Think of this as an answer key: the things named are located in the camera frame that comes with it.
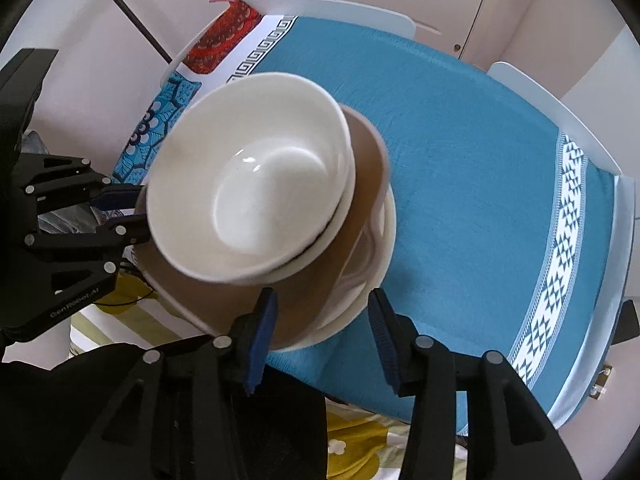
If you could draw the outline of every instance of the white patterned border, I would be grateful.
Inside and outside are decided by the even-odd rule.
[[[227,82],[248,76],[258,66],[264,56],[266,56],[276,44],[285,37],[296,22],[297,16],[283,16],[280,23],[274,28],[266,38],[246,57],[246,59],[236,68]]]
[[[557,183],[545,261],[527,315],[507,357],[531,389],[545,367],[564,321],[580,259],[585,172],[588,159],[564,132],[559,133]]]

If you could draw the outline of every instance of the yellow floral fabric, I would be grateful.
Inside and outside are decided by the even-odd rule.
[[[326,402],[328,480],[397,480],[409,425],[353,406]],[[466,460],[456,449],[453,480],[465,480]]]

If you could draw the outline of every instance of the blue patterned cloth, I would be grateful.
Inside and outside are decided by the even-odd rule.
[[[174,72],[131,134],[113,170],[112,180],[140,184],[158,154],[162,140],[193,99],[202,83],[187,81]]]

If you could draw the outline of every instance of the blue tablecloth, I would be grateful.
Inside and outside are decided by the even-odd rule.
[[[411,40],[298,18],[263,54],[237,76],[307,77],[385,139],[398,231],[383,288],[395,310],[453,351],[499,350],[549,410],[598,297],[612,175],[512,91]],[[190,95],[170,107],[175,121],[199,84],[178,73],[167,84],[183,87],[169,89],[173,96]],[[322,344],[273,353],[270,364],[363,408],[411,417],[413,399],[385,383],[366,313]],[[460,394],[458,429],[465,424]]]

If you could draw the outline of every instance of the stack of bowls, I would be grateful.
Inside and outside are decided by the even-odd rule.
[[[249,76],[199,100],[164,140],[138,203],[152,233],[138,265],[213,335],[272,286],[271,347],[300,348],[332,335],[347,298],[386,269],[387,189],[386,149],[366,118],[302,77]]]

